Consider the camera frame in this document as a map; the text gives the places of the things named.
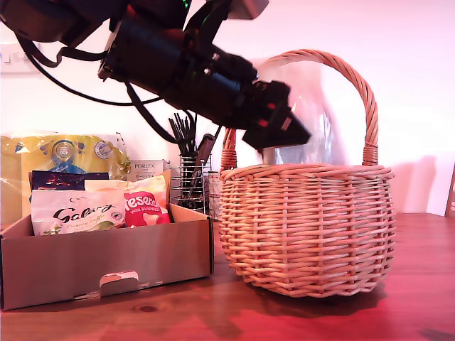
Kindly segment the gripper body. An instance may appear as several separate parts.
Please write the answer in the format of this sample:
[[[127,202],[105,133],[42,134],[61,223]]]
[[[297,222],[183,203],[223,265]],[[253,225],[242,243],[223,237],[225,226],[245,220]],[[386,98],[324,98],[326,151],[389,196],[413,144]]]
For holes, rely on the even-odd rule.
[[[282,124],[288,116],[289,93],[290,87],[276,80],[247,83],[222,125],[249,133],[281,134]]]

